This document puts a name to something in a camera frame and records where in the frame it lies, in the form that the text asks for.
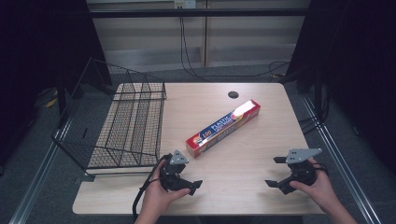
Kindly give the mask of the black horizontal metal bar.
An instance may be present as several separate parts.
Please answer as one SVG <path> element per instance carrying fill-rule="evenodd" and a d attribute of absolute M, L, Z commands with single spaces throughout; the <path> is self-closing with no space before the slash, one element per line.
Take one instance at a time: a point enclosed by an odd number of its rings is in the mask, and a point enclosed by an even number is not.
<path fill-rule="evenodd" d="M 146 10 L 92 10 L 93 18 L 168 18 L 168 17 L 254 17 L 306 16 L 304 8 L 199 8 L 199 9 L 146 9 Z"/>

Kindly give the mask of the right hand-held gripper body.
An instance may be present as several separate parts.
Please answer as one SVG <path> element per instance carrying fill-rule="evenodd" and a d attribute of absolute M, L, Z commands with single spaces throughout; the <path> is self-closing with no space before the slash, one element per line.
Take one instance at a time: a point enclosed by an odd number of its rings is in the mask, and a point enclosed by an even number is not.
<path fill-rule="evenodd" d="M 286 164 L 291 170 L 290 177 L 279 182 L 279 189 L 288 194 L 294 191 L 290 186 L 291 181 L 298 181 L 306 185 L 312 185 L 317 180 L 314 165 L 308 160 L 322 152 L 321 148 L 293 148 L 289 150 Z"/>

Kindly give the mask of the yellow floor object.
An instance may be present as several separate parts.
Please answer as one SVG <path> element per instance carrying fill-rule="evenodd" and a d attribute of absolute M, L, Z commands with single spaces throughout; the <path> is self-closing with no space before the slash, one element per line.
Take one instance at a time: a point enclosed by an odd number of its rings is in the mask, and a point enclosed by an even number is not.
<path fill-rule="evenodd" d="M 36 107 L 52 107 L 58 100 L 58 91 L 56 88 L 45 89 L 40 92 L 35 101 Z"/>

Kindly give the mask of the white wall power outlet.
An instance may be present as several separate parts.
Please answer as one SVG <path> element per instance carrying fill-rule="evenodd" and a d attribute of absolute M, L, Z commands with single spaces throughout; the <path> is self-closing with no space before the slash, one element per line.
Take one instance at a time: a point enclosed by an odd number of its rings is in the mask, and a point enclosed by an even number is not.
<path fill-rule="evenodd" d="M 196 0 L 174 0 L 175 9 L 195 9 Z"/>

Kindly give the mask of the dark curtain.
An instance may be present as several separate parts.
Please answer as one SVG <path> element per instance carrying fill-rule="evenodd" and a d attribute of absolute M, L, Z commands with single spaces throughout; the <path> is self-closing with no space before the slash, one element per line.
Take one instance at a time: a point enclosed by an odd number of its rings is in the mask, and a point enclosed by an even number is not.
<path fill-rule="evenodd" d="M 288 75 L 317 79 L 396 175 L 396 0 L 311 0 Z"/>
<path fill-rule="evenodd" d="M 0 167 L 33 118 L 37 95 L 74 88 L 86 62 L 105 58 L 88 0 L 0 0 Z"/>

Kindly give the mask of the grey metal floor rail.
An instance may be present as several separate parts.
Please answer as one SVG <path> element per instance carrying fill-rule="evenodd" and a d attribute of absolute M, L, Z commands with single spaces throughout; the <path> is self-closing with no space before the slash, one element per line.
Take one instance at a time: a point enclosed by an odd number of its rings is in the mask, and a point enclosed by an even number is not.
<path fill-rule="evenodd" d="M 19 149 L 27 174 L 27 186 L 8 224 L 63 224 L 72 216 L 76 171 L 72 162 L 53 143 L 52 123 L 37 121 Z"/>
<path fill-rule="evenodd" d="M 358 206 L 361 214 L 363 215 L 365 222 L 367 224 L 383 224 L 380 220 L 378 214 L 376 213 L 372 203 L 368 199 L 366 193 L 362 189 L 361 185 L 358 183 L 356 177 L 352 173 L 349 168 L 345 158 L 343 157 L 339 147 L 336 145 L 335 141 L 332 138 L 331 133 L 326 127 L 323 121 L 319 121 L 318 117 L 315 114 L 315 107 L 312 100 L 304 96 L 303 97 L 304 106 L 310 115 L 310 118 L 315 123 L 315 128 L 318 131 L 322 141 L 324 142 L 327 150 L 329 151 L 332 159 L 340 172 L 340 175 L 343 177 L 346 186 L 351 193 L 356 205 Z"/>

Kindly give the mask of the long red blue wrap box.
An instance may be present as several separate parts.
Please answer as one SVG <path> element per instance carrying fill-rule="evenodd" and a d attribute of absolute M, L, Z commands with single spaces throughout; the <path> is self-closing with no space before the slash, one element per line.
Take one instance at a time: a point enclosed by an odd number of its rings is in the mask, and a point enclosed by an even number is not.
<path fill-rule="evenodd" d="M 219 141 L 257 117 L 261 106 L 249 100 L 186 140 L 186 149 L 197 158 Z"/>

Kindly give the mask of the person's right hand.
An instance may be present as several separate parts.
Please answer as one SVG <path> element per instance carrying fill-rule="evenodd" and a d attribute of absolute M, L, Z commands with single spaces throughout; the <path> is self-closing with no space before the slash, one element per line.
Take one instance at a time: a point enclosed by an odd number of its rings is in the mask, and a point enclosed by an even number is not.
<path fill-rule="evenodd" d="M 318 162 L 313 158 L 310 158 L 308 161 L 314 165 L 317 180 L 312 185 L 291 181 L 290 186 L 307 194 L 323 212 L 329 214 L 330 211 L 339 204 L 339 200 L 326 172 L 321 169 Z"/>

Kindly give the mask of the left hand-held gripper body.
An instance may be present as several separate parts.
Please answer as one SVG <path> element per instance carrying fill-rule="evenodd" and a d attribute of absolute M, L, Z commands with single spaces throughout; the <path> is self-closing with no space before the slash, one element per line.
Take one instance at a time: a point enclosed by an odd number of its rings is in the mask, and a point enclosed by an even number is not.
<path fill-rule="evenodd" d="M 189 160 L 179 151 L 165 156 L 165 163 L 160 168 L 160 182 L 165 190 L 177 191 L 189 189 L 191 182 L 180 177 Z"/>

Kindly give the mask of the person's left hand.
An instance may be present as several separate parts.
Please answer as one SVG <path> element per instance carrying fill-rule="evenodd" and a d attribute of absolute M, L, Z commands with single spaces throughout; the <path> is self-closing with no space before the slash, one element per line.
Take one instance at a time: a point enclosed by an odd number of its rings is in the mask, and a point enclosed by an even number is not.
<path fill-rule="evenodd" d="M 167 210 L 172 202 L 191 192 L 190 189 L 168 192 L 162 187 L 159 178 L 160 169 L 164 164 L 165 161 L 161 161 L 152 177 L 149 179 L 139 217 L 158 218 Z"/>

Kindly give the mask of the black wire mesh basket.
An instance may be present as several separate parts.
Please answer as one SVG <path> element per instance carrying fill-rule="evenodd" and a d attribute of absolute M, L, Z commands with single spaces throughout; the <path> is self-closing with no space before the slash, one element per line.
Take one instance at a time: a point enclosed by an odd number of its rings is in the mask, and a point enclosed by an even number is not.
<path fill-rule="evenodd" d="M 53 142 L 88 174 L 150 167 L 160 158 L 166 98 L 163 80 L 91 58 Z"/>

